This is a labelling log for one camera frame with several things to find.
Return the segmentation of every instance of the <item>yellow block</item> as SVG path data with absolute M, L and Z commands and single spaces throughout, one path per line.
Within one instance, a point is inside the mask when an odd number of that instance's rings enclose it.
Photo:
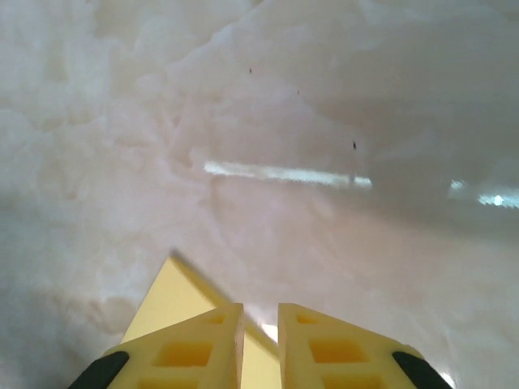
M 167 260 L 122 341 L 180 323 L 216 308 L 214 296 L 203 293 L 181 262 Z M 242 388 L 281 389 L 279 361 L 272 348 L 246 323 Z
M 415 389 L 394 361 L 418 351 L 396 340 L 296 304 L 278 312 L 281 380 L 297 389 Z
M 129 360 L 110 389 L 239 389 L 243 305 L 228 304 L 106 352 Z

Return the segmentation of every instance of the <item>black rubber pad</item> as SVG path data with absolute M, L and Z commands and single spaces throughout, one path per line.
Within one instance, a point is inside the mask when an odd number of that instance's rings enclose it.
M 452 387 L 441 378 L 436 370 L 422 358 L 414 355 L 396 351 L 392 357 L 397 362 L 405 375 L 416 386 L 416 389 L 452 389 Z
M 130 359 L 124 351 L 117 351 L 92 362 L 68 389 L 107 389 Z

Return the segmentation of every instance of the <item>rectangular hole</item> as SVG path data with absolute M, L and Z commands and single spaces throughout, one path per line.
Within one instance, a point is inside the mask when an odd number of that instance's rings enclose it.
M 172 342 L 167 344 L 153 362 L 159 367 L 206 366 L 211 356 L 212 344 Z
M 340 376 L 323 377 L 324 389 L 388 389 L 379 376 Z
M 296 320 L 301 324 L 317 324 L 317 320 L 310 316 L 306 316 L 305 314 L 296 315 Z
M 310 350 L 317 363 L 368 362 L 367 355 L 352 340 L 310 340 Z
M 196 389 L 195 380 L 147 378 L 139 381 L 139 389 Z

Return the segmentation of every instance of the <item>white surface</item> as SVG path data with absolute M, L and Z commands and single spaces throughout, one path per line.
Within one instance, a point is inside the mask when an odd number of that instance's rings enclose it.
M 263 324 L 300 302 L 412 344 L 457 388 L 519 382 L 519 216 L 478 204 L 519 186 L 517 2 L 3 0 L 0 16 L 3 387 L 70 383 L 174 246 Z

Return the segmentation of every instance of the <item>yellow plastic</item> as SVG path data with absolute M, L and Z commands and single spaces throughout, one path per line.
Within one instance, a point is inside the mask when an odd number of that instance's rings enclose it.
M 225 300 L 217 301 L 219 293 L 211 284 L 202 284 L 201 277 L 193 282 L 196 273 L 186 276 L 182 264 L 183 261 L 176 257 L 165 261 L 122 342 L 180 323 L 220 304 L 228 304 Z M 279 361 L 270 345 L 273 341 L 261 340 L 265 334 L 252 336 L 247 317 L 245 327 L 242 389 L 281 389 Z
M 229 304 L 110 349 L 130 355 L 109 389 L 239 389 L 243 305 Z
M 280 304 L 284 389 L 415 389 L 392 353 L 413 348 L 296 304 Z

